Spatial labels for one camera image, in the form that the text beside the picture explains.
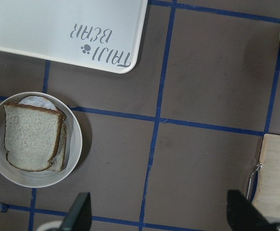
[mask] paw print logo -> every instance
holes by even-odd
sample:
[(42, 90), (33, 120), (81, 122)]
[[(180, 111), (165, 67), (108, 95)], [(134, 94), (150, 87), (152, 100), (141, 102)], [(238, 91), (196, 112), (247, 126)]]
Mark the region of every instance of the paw print logo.
[(91, 50), (91, 47), (90, 47), (90, 45), (88, 45), (88, 44), (85, 44), (83, 47), (81, 47), (81, 49), (82, 49), (82, 53), (87, 53), (87, 54), (90, 54), (90, 50)]

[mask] white tray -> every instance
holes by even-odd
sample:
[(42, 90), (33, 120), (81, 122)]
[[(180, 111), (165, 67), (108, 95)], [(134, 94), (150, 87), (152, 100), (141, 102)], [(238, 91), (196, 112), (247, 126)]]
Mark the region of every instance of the white tray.
[(126, 73), (147, 0), (0, 0), (0, 51)]

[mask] white bowl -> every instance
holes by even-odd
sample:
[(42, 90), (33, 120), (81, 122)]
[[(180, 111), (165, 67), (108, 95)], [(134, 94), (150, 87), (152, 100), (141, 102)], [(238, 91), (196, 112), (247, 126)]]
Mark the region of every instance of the white bowl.
[[(4, 148), (5, 133), (5, 112), (4, 104), (6, 102), (19, 102), (23, 98), (36, 95), (49, 99), (55, 106), (60, 108), (66, 114), (67, 142), (64, 160), (64, 169), (61, 172), (41, 171), (28, 172), (19, 170), (6, 160), (6, 150)], [(67, 177), (75, 168), (81, 154), (82, 134), (79, 123), (72, 111), (60, 100), (53, 96), (40, 92), (24, 92), (11, 96), (0, 103), (0, 173), (10, 181), (29, 188), (42, 188), (54, 185)]]

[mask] black object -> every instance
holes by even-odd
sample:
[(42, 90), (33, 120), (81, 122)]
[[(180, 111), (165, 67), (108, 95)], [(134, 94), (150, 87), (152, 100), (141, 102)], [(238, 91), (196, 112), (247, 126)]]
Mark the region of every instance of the black object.
[(280, 223), (270, 224), (238, 190), (228, 191), (227, 219), (233, 231), (280, 231)]
[(89, 231), (92, 224), (89, 192), (79, 193), (58, 229), (47, 231)]

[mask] cutting board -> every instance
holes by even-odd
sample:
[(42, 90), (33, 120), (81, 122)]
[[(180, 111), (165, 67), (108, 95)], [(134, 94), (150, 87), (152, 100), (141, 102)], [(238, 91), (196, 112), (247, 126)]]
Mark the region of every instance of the cutting board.
[(280, 222), (280, 135), (265, 134), (260, 162), (253, 205), (269, 221)]
[(0, 0), (0, 51), (126, 73), (147, 0)]

